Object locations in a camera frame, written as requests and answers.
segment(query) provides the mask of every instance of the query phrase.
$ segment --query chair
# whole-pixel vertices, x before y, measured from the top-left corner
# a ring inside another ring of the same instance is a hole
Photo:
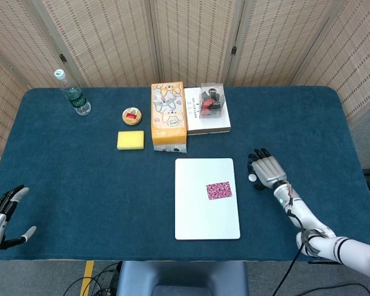
[[[125,261],[117,296],[248,296],[243,261]]]

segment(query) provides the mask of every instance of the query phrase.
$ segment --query clear plastic container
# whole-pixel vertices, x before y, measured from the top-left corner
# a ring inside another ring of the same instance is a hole
[[[225,102],[222,83],[202,83],[199,118],[218,118]]]

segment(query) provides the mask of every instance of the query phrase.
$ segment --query tin lid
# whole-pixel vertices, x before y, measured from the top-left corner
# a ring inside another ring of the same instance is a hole
[[[127,125],[136,125],[141,121],[141,111],[135,107],[127,108],[122,113],[122,119]]]

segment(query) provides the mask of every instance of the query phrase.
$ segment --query blue tablecloth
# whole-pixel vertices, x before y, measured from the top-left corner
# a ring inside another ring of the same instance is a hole
[[[0,164],[0,196],[28,186],[7,238],[37,231],[1,259],[291,260],[298,229],[273,192],[256,191],[247,178],[247,156],[261,147],[323,223],[370,244],[370,196],[332,89],[227,87],[231,132],[189,136],[187,154],[153,150],[149,88],[84,93],[92,104],[86,117],[58,89],[25,94]],[[131,106],[143,115],[137,126],[121,119]],[[145,149],[118,151],[120,130],[144,130]],[[233,158],[239,240],[176,241],[178,157]]]

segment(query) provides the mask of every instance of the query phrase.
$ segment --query pink card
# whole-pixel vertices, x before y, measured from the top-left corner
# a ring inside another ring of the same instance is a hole
[[[222,199],[223,197],[232,196],[232,190],[229,182],[215,183],[206,185],[208,199]]]

